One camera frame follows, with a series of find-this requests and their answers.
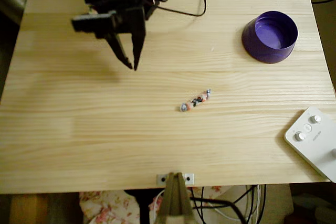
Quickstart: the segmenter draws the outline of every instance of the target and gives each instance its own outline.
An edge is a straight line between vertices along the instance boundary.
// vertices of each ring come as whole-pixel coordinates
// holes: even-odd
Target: white controller
[[[309,107],[285,133],[285,140],[321,175],[336,183],[336,124]]]

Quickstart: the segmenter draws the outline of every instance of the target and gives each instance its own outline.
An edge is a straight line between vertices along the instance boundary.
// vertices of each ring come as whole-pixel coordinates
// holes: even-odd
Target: wood grain
[[[200,11],[200,0],[164,6]],[[268,10],[299,38],[268,65],[243,49],[243,27]],[[137,72],[103,40],[75,33],[83,0],[28,0],[0,106],[0,193],[155,187],[194,173],[197,186],[324,181],[283,140],[314,105],[336,100],[310,0],[207,0],[200,18],[156,10]],[[132,58],[129,35],[122,36]],[[178,106],[212,88],[204,105]]]

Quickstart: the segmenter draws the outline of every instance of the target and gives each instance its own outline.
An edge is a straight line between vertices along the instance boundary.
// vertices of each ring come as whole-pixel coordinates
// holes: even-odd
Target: robotic arm
[[[94,33],[97,39],[105,39],[116,57],[128,68],[129,62],[118,34],[131,33],[134,70],[137,70],[145,40],[145,20],[148,20],[158,0],[85,0],[94,14],[80,15],[72,19],[75,31]]]

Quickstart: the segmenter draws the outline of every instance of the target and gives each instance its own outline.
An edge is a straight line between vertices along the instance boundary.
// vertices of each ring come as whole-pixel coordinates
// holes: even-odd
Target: wrapped candy
[[[191,110],[193,107],[200,105],[202,102],[205,102],[209,99],[211,93],[211,89],[207,89],[206,91],[202,92],[197,98],[193,99],[190,102],[182,103],[180,106],[181,111],[188,111]]]

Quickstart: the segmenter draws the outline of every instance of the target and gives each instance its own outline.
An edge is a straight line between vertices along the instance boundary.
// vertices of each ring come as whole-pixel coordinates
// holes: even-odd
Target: purple bowl
[[[252,57],[266,63],[277,63],[292,52],[298,28],[286,14],[270,11],[248,23],[241,38]]]

